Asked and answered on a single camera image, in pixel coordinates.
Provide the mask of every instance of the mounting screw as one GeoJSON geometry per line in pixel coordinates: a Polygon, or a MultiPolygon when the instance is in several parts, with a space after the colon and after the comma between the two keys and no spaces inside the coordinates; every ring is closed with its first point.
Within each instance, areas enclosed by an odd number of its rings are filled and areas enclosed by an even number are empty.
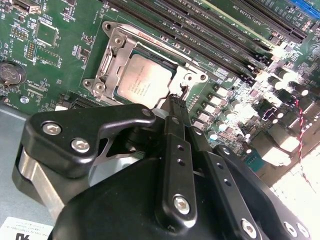
{"type": "Polygon", "coordinates": [[[180,124],[178,118],[176,118],[175,116],[172,118],[172,121],[177,125],[180,124]]]}
{"type": "Polygon", "coordinates": [[[284,222],[284,226],[285,226],[285,228],[288,230],[288,232],[289,232],[294,238],[298,237],[297,231],[294,229],[294,227],[293,227],[290,223],[288,223],[287,221],[285,221],[285,222],[284,222]]]}
{"type": "Polygon", "coordinates": [[[188,201],[182,196],[176,196],[173,200],[175,208],[183,215],[190,212],[190,205],[188,201]]]}
{"type": "Polygon", "coordinates": [[[151,113],[150,113],[150,110],[146,109],[146,108],[143,108],[142,110],[142,113],[144,115],[146,115],[147,117],[151,117],[151,113]]]}
{"type": "Polygon", "coordinates": [[[22,104],[28,104],[29,103],[29,98],[27,96],[21,96],[20,97],[20,102],[22,104]]]}
{"type": "Polygon", "coordinates": [[[76,138],[72,140],[71,147],[78,153],[82,153],[82,154],[88,152],[90,149],[89,143],[82,138],[76,138]]]}
{"type": "Polygon", "coordinates": [[[222,150],[224,151],[225,154],[230,155],[230,152],[227,148],[223,147],[222,150]]]}
{"type": "Polygon", "coordinates": [[[42,130],[44,133],[52,136],[58,135],[62,131],[61,127],[55,123],[46,123],[43,125],[42,130]]]}
{"type": "Polygon", "coordinates": [[[196,127],[195,127],[195,128],[194,128],[194,131],[195,131],[195,133],[198,134],[198,135],[201,135],[201,134],[202,134],[199,128],[196,128],[196,127]]]}
{"type": "Polygon", "coordinates": [[[102,82],[97,82],[95,84],[95,89],[97,92],[102,92],[103,90],[105,90],[106,86],[102,83],[102,82]]]}
{"type": "Polygon", "coordinates": [[[241,220],[242,229],[249,235],[250,238],[257,238],[257,231],[255,227],[245,218],[241,220]]]}
{"type": "Polygon", "coordinates": [[[307,231],[307,229],[302,226],[300,223],[297,223],[296,226],[298,227],[299,231],[306,237],[306,238],[309,238],[310,237],[310,234],[309,232],[307,231]]]}

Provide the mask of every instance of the ram slot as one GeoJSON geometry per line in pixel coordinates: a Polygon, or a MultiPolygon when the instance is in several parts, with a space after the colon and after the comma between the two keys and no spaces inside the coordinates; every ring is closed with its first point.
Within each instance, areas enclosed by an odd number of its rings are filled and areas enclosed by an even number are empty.
{"type": "Polygon", "coordinates": [[[248,14],[268,25],[271,29],[288,40],[301,44],[308,36],[297,26],[281,18],[275,12],[255,0],[231,0],[235,5],[247,11],[248,14]]]}
{"type": "Polygon", "coordinates": [[[180,45],[181,48],[187,48],[187,49],[193,49],[196,51],[197,54],[202,56],[203,58],[207,59],[208,61],[212,62],[213,64],[219,66],[220,68],[224,69],[225,71],[232,73],[234,76],[243,79],[247,76],[255,77],[253,73],[249,73],[248,71],[244,72],[244,69],[241,64],[237,64],[237,62],[229,62],[229,60],[224,56],[224,54],[219,55],[217,52],[209,51],[212,49],[211,47],[203,47],[201,45],[204,45],[204,41],[201,39],[192,36],[191,34],[188,34],[190,36],[190,39],[184,37],[186,34],[182,28],[180,28],[177,25],[173,25],[170,22],[168,22],[165,18],[159,16],[158,14],[152,12],[151,10],[147,9],[146,7],[141,7],[144,11],[150,13],[151,16],[157,17],[161,19],[161,22],[158,22],[145,14],[141,13],[140,11],[134,9],[131,7],[128,3],[131,1],[120,1],[120,0],[110,0],[109,6],[117,11],[124,12],[127,15],[131,16],[132,18],[142,22],[144,25],[149,26],[151,28],[154,28],[161,32],[161,34],[166,35],[169,40],[176,42],[180,45]]]}
{"type": "Polygon", "coordinates": [[[261,53],[269,51],[267,46],[253,40],[235,26],[232,26],[221,19],[220,16],[215,12],[210,11],[194,2],[187,0],[161,0],[159,2],[166,2],[180,11],[185,12],[190,18],[197,20],[198,22],[212,29],[214,32],[220,33],[229,41],[238,45],[248,53],[255,54],[252,49],[256,49],[261,53]]]}
{"type": "Polygon", "coordinates": [[[156,5],[153,2],[144,0],[135,1],[140,3],[139,6],[147,7],[151,11],[154,11],[167,20],[170,20],[172,23],[179,24],[184,30],[187,30],[189,33],[205,41],[212,48],[215,48],[216,51],[223,52],[225,55],[231,56],[234,60],[237,60],[239,63],[245,65],[245,68],[247,68],[246,66],[248,65],[262,69],[265,68],[265,65],[256,60],[255,57],[257,56],[257,53],[252,56],[251,54],[242,51],[241,48],[234,45],[225,37],[221,36],[218,32],[213,32],[208,27],[196,20],[189,18],[186,14],[175,9],[174,7],[168,7],[167,5],[162,4],[156,5]]]}
{"type": "Polygon", "coordinates": [[[150,4],[147,4],[147,2],[143,2],[143,4],[138,3],[136,0],[128,0],[126,1],[128,4],[134,4],[134,6],[139,6],[142,10],[146,11],[147,13],[151,14],[151,16],[155,16],[161,20],[162,23],[165,23],[167,26],[170,26],[173,29],[176,29],[180,35],[179,37],[175,36],[177,39],[179,39],[182,43],[187,45],[189,48],[193,48],[197,50],[197,52],[201,53],[202,55],[206,56],[206,58],[209,58],[210,60],[215,60],[219,65],[229,69],[229,71],[235,71],[234,68],[238,69],[238,73],[246,74],[252,78],[254,78],[256,75],[252,73],[252,69],[248,67],[247,62],[242,63],[233,57],[231,57],[229,54],[226,54],[222,51],[220,51],[217,47],[212,46],[212,41],[209,37],[205,37],[202,35],[202,38],[194,35],[190,31],[185,30],[184,27],[181,27],[180,25],[176,25],[175,21],[169,20],[171,15],[167,12],[163,12],[162,14],[158,14],[155,12],[156,8],[153,8],[150,6],[150,4]]]}

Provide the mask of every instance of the pcie slot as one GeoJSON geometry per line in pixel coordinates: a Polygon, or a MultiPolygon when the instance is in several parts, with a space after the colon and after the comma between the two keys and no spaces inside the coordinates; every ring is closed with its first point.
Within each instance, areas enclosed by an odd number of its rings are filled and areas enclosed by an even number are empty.
{"type": "Polygon", "coordinates": [[[218,14],[208,9],[205,9],[200,5],[197,5],[187,0],[183,0],[183,1],[161,0],[161,2],[167,2],[168,4],[185,12],[190,16],[190,18],[193,18],[199,21],[200,23],[207,26],[208,28],[211,28],[215,32],[219,32],[225,38],[229,39],[229,41],[233,42],[234,44],[238,45],[242,49],[246,50],[248,53],[250,52],[254,53],[254,52],[252,51],[251,48],[247,46],[247,44],[250,44],[253,48],[258,48],[261,51],[268,51],[268,49],[266,49],[265,46],[261,46],[258,42],[248,37],[241,30],[225,22],[223,19],[220,18],[218,14]]]}
{"type": "Polygon", "coordinates": [[[165,5],[158,6],[154,4],[153,2],[144,1],[144,0],[135,0],[136,2],[140,3],[140,6],[147,7],[148,9],[154,11],[155,13],[158,13],[162,17],[166,18],[167,20],[171,20],[172,23],[177,23],[183,27],[183,29],[187,30],[189,33],[197,36],[198,38],[202,39],[209,45],[211,45],[212,48],[215,48],[216,51],[222,51],[225,55],[231,56],[233,59],[239,61],[243,65],[246,66],[253,64],[254,66],[257,66],[259,68],[263,68],[264,65],[256,60],[256,54],[253,54],[253,56],[246,52],[245,50],[239,48],[237,45],[234,45],[232,42],[227,40],[225,37],[221,36],[217,31],[213,32],[210,28],[204,26],[197,20],[190,19],[186,14],[183,12],[175,9],[174,7],[168,7],[166,3],[165,5]],[[175,12],[176,14],[171,14],[164,8],[167,8],[168,10],[171,10],[175,12]]]}
{"type": "Polygon", "coordinates": [[[301,44],[308,36],[298,27],[281,18],[262,3],[255,0],[231,0],[231,2],[295,43],[301,44]]]}
{"type": "MultiPolygon", "coordinates": [[[[116,9],[120,12],[124,12],[127,15],[131,16],[132,18],[142,22],[144,25],[149,26],[151,28],[157,29],[161,32],[161,34],[165,35],[169,40],[176,42],[180,45],[180,48],[186,48],[186,49],[193,49],[199,54],[200,56],[204,57],[205,59],[209,60],[213,64],[219,66],[220,68],[224,69],[227,72],[232,73],[236,77],[242,79],[244,77],[244,74],[242,71],[235,69],[233,65],[230,65],[230,63],[227,63],[225,60],[221,59],[219,56],[216,56],[213,58],[214,53],[212,51],[209,51],[206,48],[203,48],[199,45],[197,45],[197,41],[191,41],[184,36],[181,36],[178,34],[175,30],[173,30],[173,27],[167,27],[162,23],[159,23],[156,20],[153,20],[152,18],[144,15],[143,13],[139,12],[138,10],[130,7],[127,3],[120,1],[120,0],[110,0],[109,6],[113,9],[116,9]]],[[[158,14],[150,11],[147,8],[143,8],[145,11],[149,12],[150,14],[158,17],[163,21],[163,23],[166,23],[167,20],[163,17],[159,16],[158,14]]]]}

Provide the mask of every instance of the white label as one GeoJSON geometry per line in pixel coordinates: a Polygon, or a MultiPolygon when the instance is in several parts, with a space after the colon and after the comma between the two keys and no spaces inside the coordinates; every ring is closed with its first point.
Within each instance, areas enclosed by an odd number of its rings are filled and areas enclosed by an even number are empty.
{"type": "Polygon", "coordinates": [[[47,240],[52,229],[52,226],[9,216],[0,227],[0,239],[47,240]]]}

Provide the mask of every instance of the cable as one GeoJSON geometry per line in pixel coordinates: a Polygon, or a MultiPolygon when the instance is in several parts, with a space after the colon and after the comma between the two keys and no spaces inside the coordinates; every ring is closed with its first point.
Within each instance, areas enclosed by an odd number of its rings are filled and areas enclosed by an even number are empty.
{"type": "Polygon", "coordinates": [[[299,160],[298,163],[300,164],[300,168],[301,168],[301,175],[304,178],[304,180],[306,181],[307,184],[309,184],[310,188],[314,191],[314,193],[317,193],[315,191],[315,189],[312,187],[311,183],[309,182],[307,175],[304,172],[304,167],[302,165],[302,148],[304,146],[303,143],[303,135],[304,135],[304,114],[303,114],[303,110],[300,107],[299,104],[299,100],[295,100],[295,106],[298,108],[299,110],[299,122],[300,122],[300,134],[299,134],[299,147],[298,147],[298,154],[299,154],[299,160]]]}

